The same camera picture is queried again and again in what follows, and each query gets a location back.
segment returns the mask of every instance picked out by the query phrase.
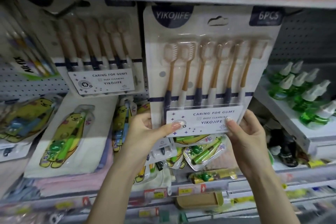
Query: person's right hand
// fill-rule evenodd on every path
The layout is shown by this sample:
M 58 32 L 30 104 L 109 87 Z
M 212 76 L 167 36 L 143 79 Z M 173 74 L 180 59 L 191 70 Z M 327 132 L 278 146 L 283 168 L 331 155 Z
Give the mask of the person's right hand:
M 230 118 L 225 119 L 237 164 L 247 179 L 261 172 L 273 171 L 266 145 L 265 130 L 250 110 L 238 125 Z

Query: navy blue label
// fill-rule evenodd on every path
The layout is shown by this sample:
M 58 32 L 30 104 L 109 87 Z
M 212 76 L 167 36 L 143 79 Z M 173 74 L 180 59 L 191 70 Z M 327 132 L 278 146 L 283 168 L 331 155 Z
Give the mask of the navy blue label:
M 250 26 L 279 26 L 284 18 L 281 7 L 254 6 L 250 18 Z
M 152 6 L 158 23 L 166 28 L 179 28 L 190 19 L 194 7 L 192 5 Z

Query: person's left hand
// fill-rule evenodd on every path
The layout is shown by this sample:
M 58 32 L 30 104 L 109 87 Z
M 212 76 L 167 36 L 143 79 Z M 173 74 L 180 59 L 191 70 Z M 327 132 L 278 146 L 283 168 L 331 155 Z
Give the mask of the person's left hand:
M 127 163 L 128 170 L 132 170 L 132 174 L 136 177 L 144 167 L 146 157 L 156 141 L 168 136 L 180 127 L 181 124 L 175 122 L 152 129 L 150 112 L 134 116 L 130 122 L 125 142 L 120 152 L 116 154 L 114 163 L 116 165 L 118 165 L 116 162 Z

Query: navy blue stripe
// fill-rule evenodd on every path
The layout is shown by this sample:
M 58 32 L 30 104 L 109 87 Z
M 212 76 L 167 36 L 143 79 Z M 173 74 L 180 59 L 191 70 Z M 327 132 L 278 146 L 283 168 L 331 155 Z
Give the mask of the navy blue stripe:
M 223 98 L 225 94 L 216 94 L 216 98 Z M 253 96 L 253 92 L 246 92 L 245 93 L 246 97 L 251 97 Z M 231 97 L 235 98 L 238 97 L 238 93 L 232 93 Z M 208 95 L 202 95 L 202 99 L 207 99 Z M 150 102 L 163 102 L 164 101 L 164 97 L 158 97 L 158 98 L 150 98 L 149 101 Z M 177 101 L 179 99 L 179 96 L 174 96 L 171 97 L 171 101 Z M 187 96 L 186 98 L 187 100 L 193 100 L 194 99 L 194 95 L 191 96 Z
M 138 62 L 142 62 L 142 59 L 132 59 L 132 61 L 134 63 L 138 63 Z M 103 65 L 103 62 L 102 61 L 97 61 L 99 65 Z M 115 64 L 116 61 L 115 60 L 109 60 L 108 61 L 110 64 Z M 122 60 L 121 63 L 127 63 L 127 60 Z M 83 64 L 85 66 L 90 66 L 91 65 L 91 62 L 83 62 Z M 57 67 L 65 67 L 65 63 L 55 63 L 55 66 Z M 71 62 L 71 66 L 78 66 L 78 63 L 77 62 Z

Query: green spray bottle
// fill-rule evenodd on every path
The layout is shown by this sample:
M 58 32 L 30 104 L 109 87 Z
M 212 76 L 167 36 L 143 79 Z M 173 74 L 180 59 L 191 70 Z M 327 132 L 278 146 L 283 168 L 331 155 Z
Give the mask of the green spray bottle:
M 297 95 L 294 99 L 289 103 L 289 106 L 297 112 L 304 112 L 309 107 L 311 107 L 314 103 L 314 100 L 318 97 L 318 93 L 320 92 L 320 86 L 315 85 L 311 89 L 305 91 L 302 95 Z
M 289 88 L 289 97 L 293 97 L 298 94 L 302 94 L 305 89 L 302 87 L 302 84 L 305 82 L 307 72 L 300 73 L 297 77 L 294 78 L 292 86 Z
M 302 64 L 303 64 L 303 60 L 300 60 L 296 62 L 294 65 L 292 65 L 291 74 L 297 75 L 301 70 Z
M 283 79 L 278 85 L 273 85 L 271 90 L 268 92 L 271 98 L 274 98 L 276 100 L 286 99 L 289 93 L 289 89 L 292 86 L 294 77 L 295 77 L 294 74 L 290 74 L 285 79 Z
M 331 81 L 324 80 L 323 82 L 319 84 L 319 86 L 321 87 L 321 91 L 318 93 L 318 97 L 316 99 L 317 102 L 322 101 L 322 95 L 327 92 L 327 87 L 330 83 Z
M 316 112 L 305 111 L 299 120 L 310 129 L 322 128 L 330 121 L 336 109 L 336 100 L 321 106 Z
M 279 82 L 281 82 L 283 79 L 285 79 L 292 68 L 293 63 L 292 62 L 288 62 L 288 64 L 282 68 L 278 73 L 275 73 L 273 75 L 271 75 L 268 79 L 272 84 L 278 84 Z
M 312 71 L 308 73 L 306 76 L 305 82 L 302 84 L 302 87 L 305 90 L 310 89 L 314 85 L 314 80 L 316 79 L 317 73 L 319 72 L 319 68 L 314 68 Z

